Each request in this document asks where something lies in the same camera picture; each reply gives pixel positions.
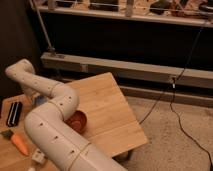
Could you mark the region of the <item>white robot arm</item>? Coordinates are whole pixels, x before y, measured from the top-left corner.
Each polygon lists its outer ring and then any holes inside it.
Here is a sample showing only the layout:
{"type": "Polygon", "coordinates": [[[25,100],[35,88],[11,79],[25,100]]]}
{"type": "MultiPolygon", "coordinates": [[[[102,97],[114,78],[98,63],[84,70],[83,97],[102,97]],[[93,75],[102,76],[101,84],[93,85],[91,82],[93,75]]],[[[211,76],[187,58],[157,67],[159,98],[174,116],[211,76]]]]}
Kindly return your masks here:
{"type": "Polygon", "coordinates": [[[127,171],[95,145],[69,127],[65,120],[79,105],[70,86],[35,74],[34,67],[22,59],[5,70],[6,75],[49,100],[31,110],[24,128],[32,142],[61,171],[127,171]]]}

